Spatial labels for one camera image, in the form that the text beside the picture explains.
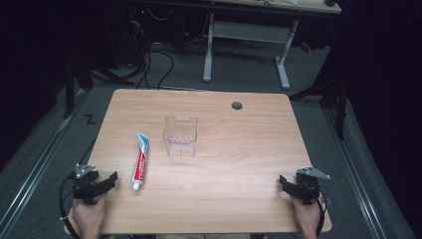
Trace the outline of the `black metal stand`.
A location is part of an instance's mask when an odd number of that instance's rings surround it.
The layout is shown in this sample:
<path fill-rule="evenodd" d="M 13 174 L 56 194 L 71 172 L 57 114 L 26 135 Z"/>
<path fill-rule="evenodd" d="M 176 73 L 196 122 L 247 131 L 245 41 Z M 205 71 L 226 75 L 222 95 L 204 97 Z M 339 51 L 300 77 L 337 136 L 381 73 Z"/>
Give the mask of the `black metal stand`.
<path fill-rule="evenodd" d="M 91 77 L 91 70 L 97 71 L 104 75 L 108 80 L 121 85 L 130 85 L 130 82 L 121 76 L 116 75 L 110 70 L 95 65 L 91 61 L 81 58 L 74 57 L 69 60 L 66 64 L 66 111 L 64 118 L 68 119 L 71 113 L 76 109 L 75 106 L 75 81 L 77 81 L 83 90 L 90 91 L 94 87 L 94 81 Z"/>
<path fill-rule="evenodd" d="M 346 117 L 346 100 L 348 90 L 348 79 L 340 77 L 328 81 L 313 84 L 311 87 L 289 96 L 291 101 L 297 101 L 306 96 L 321 95 L 319 105 L 325 109 L 336 107 L 334 118 L 334 130 L 340 140 L 344 140 L 343 125 Z"/>

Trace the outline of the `clear plastic box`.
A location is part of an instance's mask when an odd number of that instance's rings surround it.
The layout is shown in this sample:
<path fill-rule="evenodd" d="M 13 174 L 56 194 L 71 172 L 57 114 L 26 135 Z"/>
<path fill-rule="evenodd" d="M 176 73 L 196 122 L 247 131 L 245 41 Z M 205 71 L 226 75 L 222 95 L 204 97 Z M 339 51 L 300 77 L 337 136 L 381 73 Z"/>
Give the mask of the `clear plastic box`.
<path fill-rule="evenodd" d="M 169 155 L 194 156 L 197 136 L 198 118 L 165 118 L 163 140 Z"/>

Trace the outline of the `metal floor rail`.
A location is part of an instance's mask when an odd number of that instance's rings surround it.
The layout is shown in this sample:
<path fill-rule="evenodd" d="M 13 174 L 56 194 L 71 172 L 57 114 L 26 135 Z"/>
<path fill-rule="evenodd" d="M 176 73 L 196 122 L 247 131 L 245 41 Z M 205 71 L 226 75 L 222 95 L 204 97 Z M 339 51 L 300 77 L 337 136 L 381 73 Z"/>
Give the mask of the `metal floor rail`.
<path fill-rule="evenodd" d="M 78 90 L 75 105 L 66 109 L 66 96 L 36 123 L 11 161 L 0 172 L 0 239 L 6 239 L 37 188 L 75 111 L 90 93 Z"/>
<path fill-rule="evenodd" d="M 341 160 L 344 164 L 347 178 L 350 182 L 356 201 L 359 205 L 360 211 L 367 224 L 372 239 L 387 239 L 385 230 L 383 229 L 379 218 L 375 212 L 374 205 L 370 199 L 365 186 L 352 161 L 351 154 L 343 139 L 341 139 L 335 128 L 335 119 L 331 110 L 322 110 L 322 113 L 327 121 L 330 131 L 333 134 L 335 142 L 340 150 Z"/>

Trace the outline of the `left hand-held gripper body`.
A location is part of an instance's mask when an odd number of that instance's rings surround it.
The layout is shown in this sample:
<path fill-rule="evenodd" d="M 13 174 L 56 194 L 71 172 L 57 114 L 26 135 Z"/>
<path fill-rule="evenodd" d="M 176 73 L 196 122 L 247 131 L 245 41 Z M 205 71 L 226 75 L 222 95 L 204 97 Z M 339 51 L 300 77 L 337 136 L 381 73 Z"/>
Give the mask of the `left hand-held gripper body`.
<path fill-rule="evenodd" d="M 74 198 L 82 199 L 87 205 L 95 205 L 98 197 L 95 193 L 95 181 L 98 178 L 99 172 L 94 165 L 77 164 L 73 185 Z"/>

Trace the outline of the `toothpaste tube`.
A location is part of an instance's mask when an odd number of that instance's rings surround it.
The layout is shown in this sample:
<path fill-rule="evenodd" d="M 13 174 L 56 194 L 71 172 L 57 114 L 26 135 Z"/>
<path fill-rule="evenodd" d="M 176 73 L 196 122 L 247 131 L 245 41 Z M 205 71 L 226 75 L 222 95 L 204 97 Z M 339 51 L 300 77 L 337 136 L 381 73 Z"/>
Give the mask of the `toothpaste tube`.
<path fill-rule="evenodd" d="M 146 135 L 138 134 L 138 158 L 131 178 L 133 190 L 138 190 L 143 183 L 149 143 L 150 139 Z"/>

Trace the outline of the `person's left hand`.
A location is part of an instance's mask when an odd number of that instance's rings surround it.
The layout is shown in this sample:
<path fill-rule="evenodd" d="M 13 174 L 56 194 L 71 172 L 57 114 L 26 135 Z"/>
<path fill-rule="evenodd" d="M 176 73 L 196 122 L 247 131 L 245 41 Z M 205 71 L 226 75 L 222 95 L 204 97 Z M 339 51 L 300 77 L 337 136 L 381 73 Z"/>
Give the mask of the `person's left hand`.
<path fill-rule="evenodd" d="M 101 195 L 95 205 L 87 205 L 82 199 L 74 200 L 73 215 L 81 233 L 87 231 L 101 233 L 106 218 L 106 200 L 106 194 Z"/>

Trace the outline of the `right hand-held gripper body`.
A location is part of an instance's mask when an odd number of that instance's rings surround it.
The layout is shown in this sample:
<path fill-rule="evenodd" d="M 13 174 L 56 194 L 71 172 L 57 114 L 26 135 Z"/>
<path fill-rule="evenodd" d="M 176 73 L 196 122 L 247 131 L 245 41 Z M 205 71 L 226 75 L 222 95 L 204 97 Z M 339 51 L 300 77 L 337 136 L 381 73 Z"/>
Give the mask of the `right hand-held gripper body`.
<path fill-rule="evenodd" d="M 330 180 L 330 175 L 313 166 L 297 170 L 296 180 L 300 189 L 299 199 L 303 201 L 304 205 L 310 205 L 315 199 L 319 198 L 319 179 Z"/>

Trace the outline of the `desk with white legs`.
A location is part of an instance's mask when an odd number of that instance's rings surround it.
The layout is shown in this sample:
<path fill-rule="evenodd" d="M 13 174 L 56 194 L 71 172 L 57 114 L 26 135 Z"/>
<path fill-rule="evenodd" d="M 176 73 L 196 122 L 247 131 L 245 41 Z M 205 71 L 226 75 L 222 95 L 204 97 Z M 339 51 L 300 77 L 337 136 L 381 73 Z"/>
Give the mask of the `desk with white legs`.
<path fill-rule="evenodd" d="M 287 10 L 293 13 L 340 14 L 341 8 L 337 0 L 211 0 L 211 5 L 230 3 L 235 6 L 250 6 L 255 10 Z M 209 14 L 207 51 L 204 62 L 203 81 L 212 79 L 213 40 L 235 39 L 262 43 L 281 44 L 281 54 L 275 58 L 279 79 L 284 90 L 290 88 L 286 73 L 285 60 L 293 43 L 299 25 L 299 18 L 294 18 L 288 26 L 270 26 L 251 23 L 241 23 L 239 20 L 215 20 L 214 14 Z"/>

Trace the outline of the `person's right hand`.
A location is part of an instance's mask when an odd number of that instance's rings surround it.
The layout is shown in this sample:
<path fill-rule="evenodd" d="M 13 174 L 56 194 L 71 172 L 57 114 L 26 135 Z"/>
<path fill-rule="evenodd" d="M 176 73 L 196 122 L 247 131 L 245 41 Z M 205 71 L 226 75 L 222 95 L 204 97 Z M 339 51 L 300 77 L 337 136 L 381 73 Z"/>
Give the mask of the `person's right hand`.
<path fill-rule="evenodd" d="M 299 231 L 302 233 L 315 233 L 320 219 L 318 203 L 314 201 L 310 205 L 304 205 L 298 198 L 291 197 L 295 210 L 295 217 Z"/>

